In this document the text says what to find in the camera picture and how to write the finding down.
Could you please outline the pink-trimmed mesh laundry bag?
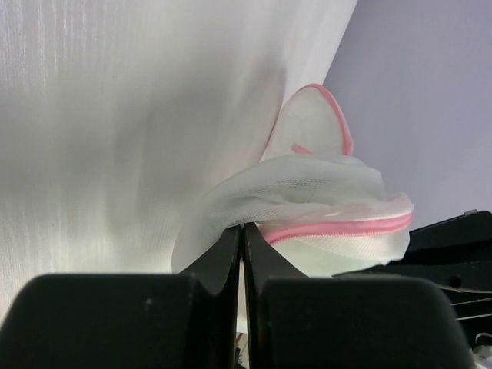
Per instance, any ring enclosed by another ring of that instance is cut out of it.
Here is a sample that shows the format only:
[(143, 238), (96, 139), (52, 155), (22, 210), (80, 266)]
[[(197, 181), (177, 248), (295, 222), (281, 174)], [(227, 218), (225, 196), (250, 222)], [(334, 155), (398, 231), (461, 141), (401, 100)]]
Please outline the pink-trimmed mesh laundry bag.
[(230, 227), (253, 223), (309, 277), (332, 277), (402, 259), (414, 207), (389, 194), (381, 173), (354, 157), (334, 96), (300, 88), (281, 109), (260, 162), (212, 188), (188, 213), (171, 269), (183, 271)]

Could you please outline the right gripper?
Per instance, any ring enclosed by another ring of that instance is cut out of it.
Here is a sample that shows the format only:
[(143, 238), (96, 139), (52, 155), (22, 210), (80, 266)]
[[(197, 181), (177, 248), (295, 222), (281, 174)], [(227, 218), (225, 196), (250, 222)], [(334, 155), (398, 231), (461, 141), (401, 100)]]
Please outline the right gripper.
[(413, 230), (410, 236), (403, 259), (337, 276), (425, 279), (448, 296), (460, 319), (491, 318), (491, 213), (469, 211)]

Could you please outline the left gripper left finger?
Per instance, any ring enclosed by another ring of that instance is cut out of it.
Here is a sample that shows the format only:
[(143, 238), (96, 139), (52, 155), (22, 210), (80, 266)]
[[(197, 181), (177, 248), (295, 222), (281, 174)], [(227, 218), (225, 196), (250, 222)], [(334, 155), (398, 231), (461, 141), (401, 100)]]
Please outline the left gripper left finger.
[(1, 327), (3, 368), (232, 368), (241, 230), (178, 274), (45, 274)]

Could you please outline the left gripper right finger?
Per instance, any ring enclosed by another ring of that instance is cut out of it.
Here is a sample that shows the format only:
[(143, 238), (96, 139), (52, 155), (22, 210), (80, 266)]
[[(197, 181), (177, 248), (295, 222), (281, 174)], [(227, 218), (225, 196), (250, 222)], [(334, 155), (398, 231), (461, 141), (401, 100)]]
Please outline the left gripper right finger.
[(252, 368), (472, 368), (449, 300), (429, 281), (310, 278), (242, 231)]

